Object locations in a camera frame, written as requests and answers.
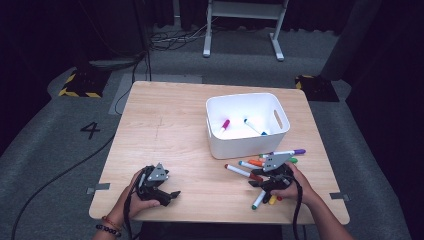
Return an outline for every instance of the gray carpet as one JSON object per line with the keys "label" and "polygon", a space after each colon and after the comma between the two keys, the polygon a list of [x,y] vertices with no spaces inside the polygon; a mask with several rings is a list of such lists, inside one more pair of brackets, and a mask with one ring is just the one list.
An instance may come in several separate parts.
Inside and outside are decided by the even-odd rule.
{"label": "gray carpet", "polygon": [[[152,74],[196,76],[203,84],[294,88],[297,75],[319,74],[337,41],[328,32],[282,32],[285,61],[278,62],[267,36],[270,31],[214,34],[210,58],[202,57],[203,38],[178,50],[153,51]],[[110,113],[111,107],[132,69],[113,72],[103,98],[59,97],[72,70],[52,79],[47,89],[52,100],[1,156],[1,239],[11,238],[20,210],[38,189],[78,163],[26,206],[15,239],[90,239],[95,233],[98,221],[88,215],[92,195],[86,190],[98,183],[111,144],[83,160],[113,137],[120,115]],[[145,70],[140,64],[136,78],[148,79]],[[344,102],[350,87],[343,81],[333,85],[340,102],[310,102],[310,106],[340,189],[351,197],[346,202],[351,218],[346,227],[357,239],[410,239],[397,196]],[[89,139],[89,133],[80,129],[93,122],[100,132]],[[133,224],[134,229],[141,225]],[[284,239],[293,239],[291,226],[282,229]],[[308,239],[318,239],[315,226],[306,226],[306,231]]]}

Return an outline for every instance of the white metal frame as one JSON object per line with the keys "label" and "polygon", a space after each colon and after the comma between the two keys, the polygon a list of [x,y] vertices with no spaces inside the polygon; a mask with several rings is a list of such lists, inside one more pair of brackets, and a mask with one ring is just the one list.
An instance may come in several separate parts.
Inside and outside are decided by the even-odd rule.
{"label": "white metal frame", "polygon": [[282,4],[261,4],[261,3],[243,3],[243,2],[221,2],[209,0],[207,29],[203,56],[210,57],[212,42],[212,16],[217,17],[238,17],[238,18],[257,18],[277,20],[275,32],[270,33],[272,46],[278,61],[284,60],[283,52],[278,43],[281,25],[286,14],[289,0],[284,0]]}

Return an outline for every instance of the floor mat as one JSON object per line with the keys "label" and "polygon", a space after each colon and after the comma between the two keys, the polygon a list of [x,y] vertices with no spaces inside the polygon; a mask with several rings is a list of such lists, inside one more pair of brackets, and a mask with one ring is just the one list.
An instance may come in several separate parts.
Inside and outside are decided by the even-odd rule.
{"label": "floor mat", "polygon": [[296,88],[305,92],[308,101],[339,102],[339,97],[331,81],[319,76],[299,75],[295,79]]}

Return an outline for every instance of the wooden table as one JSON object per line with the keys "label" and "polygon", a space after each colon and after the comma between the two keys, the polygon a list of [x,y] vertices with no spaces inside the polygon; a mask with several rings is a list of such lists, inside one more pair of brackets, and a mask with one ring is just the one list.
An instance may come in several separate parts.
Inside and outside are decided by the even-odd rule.
{"label": "wooden table", "polygon": [[[209,150],[206,100],[253,92],[272,93],[279,99],[291,128],[277,151],[306,149],[306,154],[297,156],[298,168],[339,221],[347,224],[344,201],[332,200],[329,195],[340,190],[302,91],[159,82],[134,83],[99,181],[110,183],[110,188],[96,191],[90,216],[99,219],[109,213],[135,172],[161,162],[169,170],[169,179],[160,189],[181,194],[167,207],[143,211],[136,220],[291,224],[295,201],[284,199],[252,210],[261,189],[224,168],[225,164],[238,166],[238,161],[257,156],[217,160]],[[305,205],[298,223],[314,223]]]}

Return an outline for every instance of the hand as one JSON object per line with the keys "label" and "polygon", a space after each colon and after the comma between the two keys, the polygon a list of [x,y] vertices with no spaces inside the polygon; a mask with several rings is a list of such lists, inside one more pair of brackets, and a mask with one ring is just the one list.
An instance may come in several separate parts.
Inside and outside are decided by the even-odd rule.
{"label": "hand", "polygon": [[[303,175],[299,169],[292,163],[285,163],[289,168],[293,171],[294,178],[299,182],[300,186],[303,189],[302,202],[305,204],[309,204],[318,196],[315,191],[312,189],[311,184],[308,179]],[[293,182],[290,186],[284,190],[272,190],[271,195],[276,195],[283,198],[289,198],[297,200],[297,186],[296,183]]]}
{"label": "hand", "polygon": [[[108,214],[108,217],[110,219],[115,219],[115,221],[122,224],[125,200],[127,199],[129,192],[132,190],[131,188],[134,185],[134,182],[136,181],[138,175],[140,175],[142,171],[143,169],[134,174],[130,184],[121,193],[121,196],[119,196],[119,199],[116,202],[115,206],[113,207],[112,211]],[[160,202],[158,200],[142,201],[136,193],[133,193],[131,194],[130,213],[128,214],[128,217],[132,219],[133,217],[137,216],[137,214],[139,214],[140,211],[148,209],[148,208],[152,208],[152,207],[157,207],[159,205],[160,205]]]}
{"label": "hand", "polygon": [[[125,190],[123,192],[123,193],[126,194],[125,198],[128,196],[128,192],[131,190],[132,186],[134,185],[134,182],[136,181],[137,177],[140,175],[140,173],[142,171],[143,171],[143,169],[136,172],[134,174],[133,178],[131,179],[130,185],[125,188]],[[129,213],[128,217],[133,218],[140,211],[142,211],[144,209],[152,208],[152,207],[157,207],[159,205],[160,205],[160,202],[158,200],[153,199],[153,200],[143,201],[138,197],[138,195],[136,193],[133,193],[131,195],[130,213]]]}

